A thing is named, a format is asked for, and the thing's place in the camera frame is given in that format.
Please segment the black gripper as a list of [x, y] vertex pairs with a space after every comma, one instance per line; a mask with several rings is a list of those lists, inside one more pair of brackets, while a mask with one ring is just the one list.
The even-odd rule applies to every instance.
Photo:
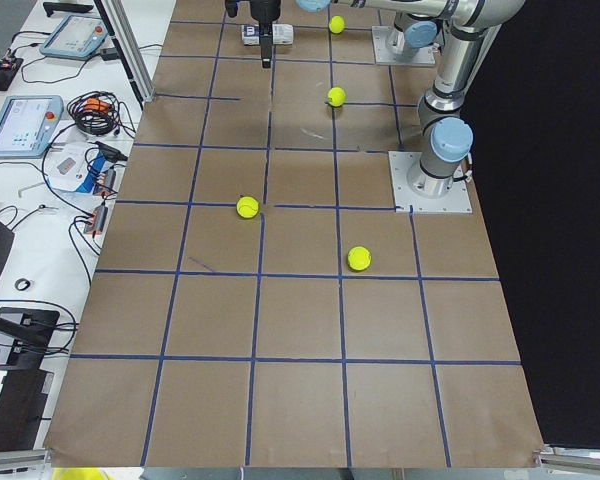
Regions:
[[[225, 0], [227, 15], [235, 18], [238, 14], [241, 0]], [[281, 15], [280, 0], [248, 0], [249, 13], [253, 20], [259, 22], [259, 45], [261, 64], [264, 69], [270, 69], [273, 52], [273, 25]]]

